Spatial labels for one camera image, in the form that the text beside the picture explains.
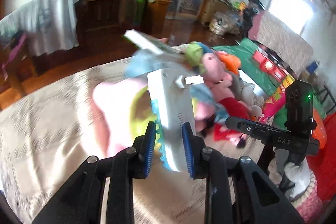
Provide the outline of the peppa pig plush red dress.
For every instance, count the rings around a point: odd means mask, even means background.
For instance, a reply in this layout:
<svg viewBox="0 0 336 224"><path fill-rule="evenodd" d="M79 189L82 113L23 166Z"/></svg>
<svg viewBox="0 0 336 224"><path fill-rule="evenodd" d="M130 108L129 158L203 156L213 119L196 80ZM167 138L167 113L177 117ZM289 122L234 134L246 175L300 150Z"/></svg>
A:
<svg viewBox="0 0 336 224"><path fill-rule="evenodd" d="M227 140L237 148L246 146L247 135L237 128L237 121L250 120L249 108L235 98L227 97L219 102L228 112L228 119L223 123L215 122L214 141Z"/></svg>

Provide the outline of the white blue lotion bottle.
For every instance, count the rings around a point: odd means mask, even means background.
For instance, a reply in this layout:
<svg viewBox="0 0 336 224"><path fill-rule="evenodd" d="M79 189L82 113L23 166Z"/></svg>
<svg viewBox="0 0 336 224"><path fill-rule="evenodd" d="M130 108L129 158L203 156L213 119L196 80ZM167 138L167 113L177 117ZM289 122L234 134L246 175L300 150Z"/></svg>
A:
<svg viewBox="0 0 336 224"><path fill-rule="evenodd" d="M180 69L158 69L147 75L151 108L157 117L161 161L174 172L187 171L182 126L189 123L196 133L190 87L202 83L201 76L190 76Z"/></svg>

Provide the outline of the white gloved hand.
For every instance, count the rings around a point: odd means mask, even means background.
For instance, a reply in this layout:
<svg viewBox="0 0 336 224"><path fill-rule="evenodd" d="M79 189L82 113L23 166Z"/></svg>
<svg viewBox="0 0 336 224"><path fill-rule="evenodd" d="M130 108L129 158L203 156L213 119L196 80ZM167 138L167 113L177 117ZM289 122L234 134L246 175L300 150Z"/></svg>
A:
<svg viewBox="0 0 336 224"><path fill-rule="evenodd" d="M282 176L277 169L276 159L272 159L268 165L269 178L276 186L279 186ZM307 160L304 159L300 165L295 165L293 162L287 163L284 167L284 175L294 184L287 194L289 199L294 201L306 191L310 184L310 169Z"/></svg>

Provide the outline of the red cloth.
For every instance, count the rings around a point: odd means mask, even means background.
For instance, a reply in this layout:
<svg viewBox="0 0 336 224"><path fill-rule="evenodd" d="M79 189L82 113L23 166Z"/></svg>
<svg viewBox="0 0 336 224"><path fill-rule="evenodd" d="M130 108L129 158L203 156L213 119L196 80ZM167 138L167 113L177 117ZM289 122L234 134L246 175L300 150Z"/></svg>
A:
<svg viewBox="0 0 336 224"><path fill-rule="evenodd" d="M319 151L317 156L308 156L307 161L318 182L317 195L322 201L327 201L335 195L335 113L328 115L323 124L327 133L325 147Z"/></svg>

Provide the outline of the pink yellow snack tube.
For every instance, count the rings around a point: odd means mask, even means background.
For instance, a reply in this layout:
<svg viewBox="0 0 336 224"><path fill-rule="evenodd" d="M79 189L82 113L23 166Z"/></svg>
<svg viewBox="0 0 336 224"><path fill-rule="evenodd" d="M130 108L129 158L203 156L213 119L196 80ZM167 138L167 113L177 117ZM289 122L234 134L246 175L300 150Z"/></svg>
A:
<svg viewBox="0 0 336 224"><path fill-rule="evenodd" d="M261 108L262 113L258 119L260 123L266 123L285 105L285 89L293 82L295 82L295 79L291 75L287 75L273 94L266 99Z"/></svg>

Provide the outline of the white plush duck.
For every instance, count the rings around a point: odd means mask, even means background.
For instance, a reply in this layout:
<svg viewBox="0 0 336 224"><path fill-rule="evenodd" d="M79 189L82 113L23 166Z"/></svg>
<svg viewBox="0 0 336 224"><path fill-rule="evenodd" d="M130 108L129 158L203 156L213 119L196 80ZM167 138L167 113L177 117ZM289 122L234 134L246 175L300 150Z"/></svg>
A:
<svg viewBox="0 0 336 224"><path fill-rule="evenodd" d="M250 118L253 121L258 121L258 119L260 118L260 116L262 115L262 109L260 106L257 105L253 105L249 108L249 115Z"/></svg>

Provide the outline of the grey plush mouse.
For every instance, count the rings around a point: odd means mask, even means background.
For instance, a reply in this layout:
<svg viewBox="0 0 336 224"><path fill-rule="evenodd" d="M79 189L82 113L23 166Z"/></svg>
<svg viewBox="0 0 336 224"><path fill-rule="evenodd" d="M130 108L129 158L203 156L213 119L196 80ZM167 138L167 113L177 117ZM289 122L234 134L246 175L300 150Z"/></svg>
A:
<svg viewBox="0 0 336 224"><path fill-rule="evenodd" d="M230 75L232 76L232 85L230 86L230 89L235 98L238 101L244 102L247 106L253 106L255 96L253 88L241 80L238 75L232 72L230 72Z"/></svg>

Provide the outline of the cream lace tablecloth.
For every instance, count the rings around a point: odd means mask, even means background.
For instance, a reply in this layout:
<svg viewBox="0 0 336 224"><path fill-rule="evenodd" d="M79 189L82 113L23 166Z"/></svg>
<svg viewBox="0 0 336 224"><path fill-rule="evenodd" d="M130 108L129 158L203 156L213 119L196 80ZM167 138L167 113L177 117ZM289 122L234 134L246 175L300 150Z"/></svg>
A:
<svg viewBox="0 0 336 224"><path fill-rule="evenodd" d="M124 80L129 59L99 65L41 88L1 112L1 187L14 214L31 223L91 155L103 115L92 100L101 82ZM205 182L166 169L158 152L146 180L133 183L136 223L203 223Z"/></svg>

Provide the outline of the orange plush toy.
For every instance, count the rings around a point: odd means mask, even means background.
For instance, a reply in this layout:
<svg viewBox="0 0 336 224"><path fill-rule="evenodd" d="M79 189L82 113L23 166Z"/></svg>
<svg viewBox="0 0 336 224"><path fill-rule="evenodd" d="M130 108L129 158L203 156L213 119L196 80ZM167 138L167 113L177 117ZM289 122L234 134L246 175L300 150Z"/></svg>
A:
<svg viewBox="0 0 336 224"><path fill-rule="evenodd" d="M218 59L225 64L228 71L231 71L236 75L239 74L239 69L241 68L242 63L238 57L224 51L217 51L216 54Z"/></svg>

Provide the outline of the pink plush cushion green top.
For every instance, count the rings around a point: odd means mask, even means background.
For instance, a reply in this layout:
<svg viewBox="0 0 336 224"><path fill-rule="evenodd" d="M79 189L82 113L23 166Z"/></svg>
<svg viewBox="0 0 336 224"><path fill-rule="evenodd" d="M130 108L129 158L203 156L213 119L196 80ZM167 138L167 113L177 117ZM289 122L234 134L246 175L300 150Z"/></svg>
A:
<svg viewBox="0 0 336 224"><path fill-rule="evenodd" d="M145 133L147 124L156 120L152 113L147 80L130 78L118 83L103 82L92 93L97 122L96 140L104 157L112 157L130 147Z"/></svg>

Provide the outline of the pink plush pig toy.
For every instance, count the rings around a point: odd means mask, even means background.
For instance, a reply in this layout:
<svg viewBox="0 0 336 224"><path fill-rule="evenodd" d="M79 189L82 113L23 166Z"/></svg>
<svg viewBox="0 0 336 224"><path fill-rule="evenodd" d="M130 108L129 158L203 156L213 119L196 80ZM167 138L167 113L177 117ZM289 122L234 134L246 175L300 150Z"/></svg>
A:
<svg viewBox="0 0 336 224"><path fill-rule="evenodd" d="M230 89L233 78L217 56L214 53L205 53L201 61L205 70L203 73L205 84L212 92L215 101L219 102L224 98L234 98L235 95Z"/></svg>

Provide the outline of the green plush toy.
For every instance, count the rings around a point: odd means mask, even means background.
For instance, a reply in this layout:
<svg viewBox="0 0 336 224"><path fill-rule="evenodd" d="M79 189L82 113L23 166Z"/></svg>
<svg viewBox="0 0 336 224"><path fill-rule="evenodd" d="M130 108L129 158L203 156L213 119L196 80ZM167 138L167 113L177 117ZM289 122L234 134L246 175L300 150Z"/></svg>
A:
<svg viewBox="0 0 336 224"><path fill-rule="evenodd" d="M186 44L183 53L189 66L198 67L200 65L203 56L203 48L198 42Z"/></svg>

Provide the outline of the wooden chair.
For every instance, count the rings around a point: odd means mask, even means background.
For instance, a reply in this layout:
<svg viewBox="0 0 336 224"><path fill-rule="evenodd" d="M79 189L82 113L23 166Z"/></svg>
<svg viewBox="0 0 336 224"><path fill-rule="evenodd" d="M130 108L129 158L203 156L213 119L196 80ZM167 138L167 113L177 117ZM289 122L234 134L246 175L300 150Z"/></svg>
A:
<svg viewBox="0 0 336 224"><path fill-rule="evenodd" d="M1 85L9 83L21 97L26 96L26 92L18 77L18 69L25 59L31 74L37 77L37 69L29 51L29 38L24 31L18 31L6 45L1 41Z"/></svg>

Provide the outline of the light blue plastic bag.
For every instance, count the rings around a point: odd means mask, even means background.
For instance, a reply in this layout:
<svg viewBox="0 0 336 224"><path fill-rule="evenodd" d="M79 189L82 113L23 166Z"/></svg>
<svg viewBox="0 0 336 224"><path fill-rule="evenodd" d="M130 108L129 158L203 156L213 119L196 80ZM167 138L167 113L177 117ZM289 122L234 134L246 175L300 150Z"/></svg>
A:
<svg viewBox="0 0 336 224"><path fill-rule="evenodd" d="M135 78L158 69L180 69L183 68L183 62L184 59L179 54L161 53L158 55L148 49L138 50L131 57L125 73L127 78Z"/></svg>

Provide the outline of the white cloth covered table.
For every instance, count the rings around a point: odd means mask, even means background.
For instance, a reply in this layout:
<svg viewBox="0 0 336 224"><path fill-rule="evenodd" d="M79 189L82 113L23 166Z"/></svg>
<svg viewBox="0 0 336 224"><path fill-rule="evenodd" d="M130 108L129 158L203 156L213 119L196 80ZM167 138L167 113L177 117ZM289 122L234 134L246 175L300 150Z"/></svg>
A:
<svg viewBox="0 0 336 224"><path fill-rule="evenodd" d="M1 20L1 38L9 40L18 31L25 32L33 56L78 47L77 1L80 0L30 1Z"/></svg>

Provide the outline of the dark wooden cabinet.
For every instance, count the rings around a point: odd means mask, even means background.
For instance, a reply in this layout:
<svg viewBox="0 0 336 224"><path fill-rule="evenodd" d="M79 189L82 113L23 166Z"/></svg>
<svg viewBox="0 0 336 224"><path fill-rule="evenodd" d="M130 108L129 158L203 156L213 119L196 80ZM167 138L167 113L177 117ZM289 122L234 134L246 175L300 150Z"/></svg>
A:
<svg viewBox="0 0 336 224"><path fill-rule="evenodd" d="M79 43L84 41L87 32L119 26L120 3L121 0L78 0L75 12Z"/></svg>

